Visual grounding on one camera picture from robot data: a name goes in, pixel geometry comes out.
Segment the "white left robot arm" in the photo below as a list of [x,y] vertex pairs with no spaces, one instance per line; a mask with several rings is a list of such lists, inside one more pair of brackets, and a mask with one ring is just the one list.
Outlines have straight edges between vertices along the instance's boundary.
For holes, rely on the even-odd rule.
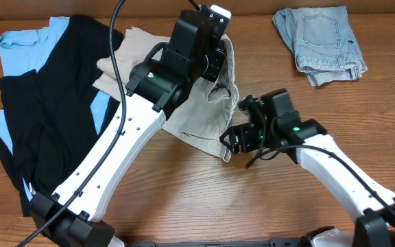
[[143,146],[184,103],[193,83],[215,81],[231,13],[218,5],[183,10],[168,42],[153,46],[119,83],[114,118],[75,171],[49,195],[35,193],[29,209],[36,233],[59,246],[122,246],[103,217],[120,180]]

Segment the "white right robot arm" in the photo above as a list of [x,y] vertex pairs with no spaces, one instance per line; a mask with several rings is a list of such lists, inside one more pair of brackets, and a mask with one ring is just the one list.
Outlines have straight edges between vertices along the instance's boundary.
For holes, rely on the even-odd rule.
[[355,225],[353,233],[324,226],[299,238],[272,240],[270,246],[395,246],[395,193],[346,156],[316,120],[302,121],[285,89],[249,95],[238,106],[248,122],[229,127],[221,143],[232,154],[255,152],[247,167],[286,154],[332,193]]

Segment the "beige khaki shorts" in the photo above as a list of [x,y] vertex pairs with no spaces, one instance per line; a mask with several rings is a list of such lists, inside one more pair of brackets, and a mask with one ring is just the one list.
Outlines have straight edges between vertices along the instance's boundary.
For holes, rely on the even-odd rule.
[[[155,36],[137,27],[125,31],[125,38],[115,52],[123,84],[128,83],[131,69],[160,42],[169,42],[169,37]],[[217,80],[211,82],[199,78],[193,84],[188,100],[175,109],[163,129],[181,141],[228,162],[231,152],[219,137],[232,125],[239,91],[235,84],[232,42],[226,34],[221,42],[227,55]]]

